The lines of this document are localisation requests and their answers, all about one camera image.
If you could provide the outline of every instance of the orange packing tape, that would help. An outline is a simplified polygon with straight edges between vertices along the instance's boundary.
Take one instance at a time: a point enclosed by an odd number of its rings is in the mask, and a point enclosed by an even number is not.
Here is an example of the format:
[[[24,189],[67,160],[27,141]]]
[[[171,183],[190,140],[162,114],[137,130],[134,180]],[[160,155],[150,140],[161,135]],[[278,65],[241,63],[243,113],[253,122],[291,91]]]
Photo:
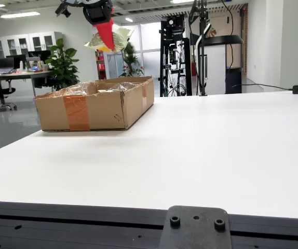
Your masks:
[[[85,96],[64,96],[64,104],[71,131],[90,131]]]
[[[147,110],[147,85],[142,85],[142,110]]]

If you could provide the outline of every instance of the paper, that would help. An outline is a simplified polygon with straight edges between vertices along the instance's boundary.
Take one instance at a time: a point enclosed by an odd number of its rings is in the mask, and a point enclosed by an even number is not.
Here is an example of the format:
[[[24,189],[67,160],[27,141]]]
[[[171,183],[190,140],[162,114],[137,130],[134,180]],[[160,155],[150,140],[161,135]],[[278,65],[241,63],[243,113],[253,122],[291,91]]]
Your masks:
[[[113,34],[113,43],[115,51],[109,49],[103,42],[101,36],[98,32],[96,32],[90,42],[85,44],[85,47],[98,49],[105,52],[116,52],[121,51],[122,49],[126,48],[128,44],[128,40],[133,34],[134,30],[126,29],[124,27],[120,27],[117,24],[112,25],[112,34]]]

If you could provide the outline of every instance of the cardboard box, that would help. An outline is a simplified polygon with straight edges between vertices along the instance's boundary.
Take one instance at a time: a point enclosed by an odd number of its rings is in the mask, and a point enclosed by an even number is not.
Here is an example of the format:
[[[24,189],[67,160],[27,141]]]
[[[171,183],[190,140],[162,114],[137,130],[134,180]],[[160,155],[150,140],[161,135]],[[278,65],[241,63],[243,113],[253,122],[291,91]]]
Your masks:
[[[107,91],[121,82],[136,84]],[[43,131],[127,130],[154,103],[152,77],[125,77],[79,83],[36,98]]]

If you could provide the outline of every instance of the white table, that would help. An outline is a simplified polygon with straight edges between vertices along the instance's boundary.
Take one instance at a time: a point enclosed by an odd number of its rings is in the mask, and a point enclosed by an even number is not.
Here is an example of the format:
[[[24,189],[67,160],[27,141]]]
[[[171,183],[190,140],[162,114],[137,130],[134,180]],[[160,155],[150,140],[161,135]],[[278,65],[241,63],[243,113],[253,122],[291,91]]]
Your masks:
[[[161,98],[128,131],[34,133],[0,149],[0,201],[298,218],[298,95]]]

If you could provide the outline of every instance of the potted plant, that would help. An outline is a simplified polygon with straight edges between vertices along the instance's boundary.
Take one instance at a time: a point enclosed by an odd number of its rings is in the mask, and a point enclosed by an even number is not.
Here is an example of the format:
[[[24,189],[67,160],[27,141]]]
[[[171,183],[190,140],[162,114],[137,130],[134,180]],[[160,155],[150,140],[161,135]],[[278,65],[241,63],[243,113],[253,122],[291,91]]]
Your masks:
[[[53,71],[51,76],[55,77],[54,88],[59,91],[62,88],[75,85],[79,82],[77,67],[73,65],[78,59],[73,59],[77,50],[74,48],[64,49],[63,39],[57,40],[57,45],[51,47],[51,55],[45,61],[46,64],[51,63]]]
[[[123,73],[119,77],[133,77],[144,75],[144,68],[139,68],[139,58],[136,56],[135,52],[136,50],[132,43],[128,43],[126,48],[121,51],[123,60],[127,64],[127,66],[124,66]]]

